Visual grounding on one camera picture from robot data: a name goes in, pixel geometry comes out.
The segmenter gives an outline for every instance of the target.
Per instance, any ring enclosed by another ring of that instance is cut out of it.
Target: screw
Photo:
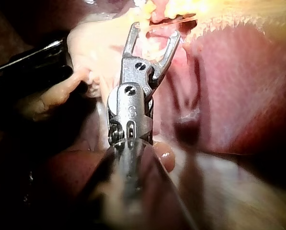
[[[146,65],[142,62],[138,62],[137,64],[135,64],[135,68],[137,70],[144,70],[144,69],[146,69]]]
[[[137,90],[136,90],[136,88],[135,88],[134,86],[132,86],[132,85],[127,86],[127,87],[125,88],[125,94],[126,94],[127,96],[133,96],[133,95],[136,94],[136,93],[137,93]]]

